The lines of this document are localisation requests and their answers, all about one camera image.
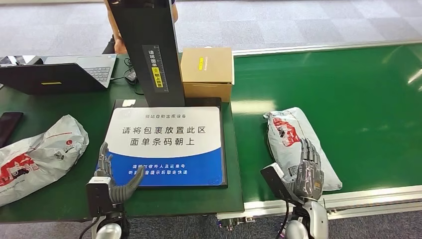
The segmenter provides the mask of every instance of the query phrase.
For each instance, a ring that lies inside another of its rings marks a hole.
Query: plastic package
[[[301,138],[308,138],[315,146],[324,172],[324,191],[339,190],[342,182],[327,159],[317,135],[303,111],[291,108],[284,111],[272,111],[264,115],[268,119],[268,142],[274,159],[285,174],[283,180],[291,183],[296,180],[301,162]]]
[[[0,206],[21,199],[63,177],[89,143],[72,116],[59,119],[40,135],[0,149]]]

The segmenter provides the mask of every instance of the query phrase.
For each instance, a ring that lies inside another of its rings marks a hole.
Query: gray carpet floor
[[[422,39],[422,0],[178,1],[176,35],[184,47],[235,50]],[[102,3],[0,5],[0,55],[92,55],[111,28]],[[281,218],[227,232],[215,216],[133,219],[132,239],[271,239]],[[0,225],[0,239],[74,239],[89,223]],[[329,222],[331,239],[422,238],[422,212]]]
[[[234,50],[422,38],[422,0],[178,1],[185,47]],[[0,5],[0,55],[92,55],[111,36],[103,3]]]
[[[272,239],[281,217],[257,219],[228,232],[216,217],[186,216],[132,219],[130,239]],[[420,239],[422,212],[406,212],[329,221],[330,239]],[[89,223],[0,225],[2,239],[76,239]]]

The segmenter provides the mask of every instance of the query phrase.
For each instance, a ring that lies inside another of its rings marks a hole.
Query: person
[[[113,14],[111,13],[110,6],[108,5],[108,0],[104,0],[104,3],[107,7],[108,21],[110,22],[111,29],[113,30],[113,35],[111,36],[107,47],[105,47],[103,54],[127,53],[126,46],[124,45],[124,40],[121,37],[116,21],[114,20]],[[176,22],[179,18],[179,14],[176,8],[176,0],[172,0],[172,14],[173,21]]]

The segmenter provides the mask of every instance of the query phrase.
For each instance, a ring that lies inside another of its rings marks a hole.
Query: robotic hand
[[[123,202],[132,196],[145,173],[144,166],[138,167],[135,176],[124,186],[117,186],[111,173],[112,155],[107,156],[108,145],[104,142],[100,148],[98,167],[86,185],[88,206],[94,218],[93,239],[124,239],[129,236],[129,222]]]
[[[287,214],[277,235],[287,239],[327,239],[328,217],[325,208],[318,203],[322,195],[324,173],[315,146],[307,138],[301,139],[302,153],[298,173],[294,182],[286,182],[284,173],[277,163],[261,170],[274,195],[295,205],[291,220]]]

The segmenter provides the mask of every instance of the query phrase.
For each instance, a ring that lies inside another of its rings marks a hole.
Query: yellow label
[[[152,69],[152,74],[154,75],[155,85],[158,88],[162,88],[163,87],[163,81],[161,80],[160,69],[158,67],[151,67],[151,69]]]
[[[41,82],[42,85],[60,85],[61,82]]]
[[[204,65],[204,58],[203,57],[200,57],[199,58],[199,67],[198,67],[198,69],[201,71],[202,70],[202,66]]]

